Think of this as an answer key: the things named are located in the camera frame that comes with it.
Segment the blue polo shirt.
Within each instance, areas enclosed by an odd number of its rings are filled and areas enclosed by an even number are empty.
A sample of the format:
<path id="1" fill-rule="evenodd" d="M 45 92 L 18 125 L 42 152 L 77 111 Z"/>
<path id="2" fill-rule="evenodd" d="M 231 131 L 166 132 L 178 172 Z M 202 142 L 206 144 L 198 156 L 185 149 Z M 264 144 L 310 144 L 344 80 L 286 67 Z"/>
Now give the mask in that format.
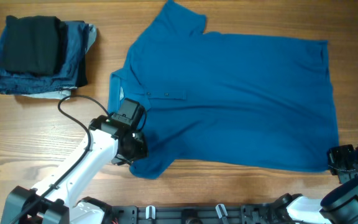
<path id="1" fill-rule="evenodd" d="M 149 155 L 132 174 L 155 179 L 177 159 L 327 170 L 339 144 L 328 43 L 205 27 L 166 2 L 110 76 L 109 111 L 128 98 L 147 112 Z"/>

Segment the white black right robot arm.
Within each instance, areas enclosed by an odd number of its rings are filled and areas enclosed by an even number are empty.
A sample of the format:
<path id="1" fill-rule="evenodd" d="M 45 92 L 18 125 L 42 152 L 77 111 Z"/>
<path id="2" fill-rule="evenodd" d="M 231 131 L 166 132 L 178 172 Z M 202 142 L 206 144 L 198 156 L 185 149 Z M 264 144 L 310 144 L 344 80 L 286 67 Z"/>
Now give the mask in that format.
<path id="1" fill-rule="evenodd" d="M 328 166 L 340 186 L 323 199 L 284 196 L 277 223 L 358 223 L 358 145 L 338 146 L 327 152 Z"/>

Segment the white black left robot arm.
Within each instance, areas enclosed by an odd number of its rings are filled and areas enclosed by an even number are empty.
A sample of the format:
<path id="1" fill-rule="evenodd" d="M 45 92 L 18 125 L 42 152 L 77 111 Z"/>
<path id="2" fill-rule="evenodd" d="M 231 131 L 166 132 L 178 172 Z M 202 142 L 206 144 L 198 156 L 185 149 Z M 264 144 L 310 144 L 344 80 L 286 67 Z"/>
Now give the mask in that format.
<path id="1" fill-rule="evenodd" d="M 2 223 L 116 223 L 111 205 L 79 196 L 108 162 L 120 166 L 147 156 L 145 119 L 143 113 L 93 119 L 82 142 L 50 176 L 9 193 Z"/>

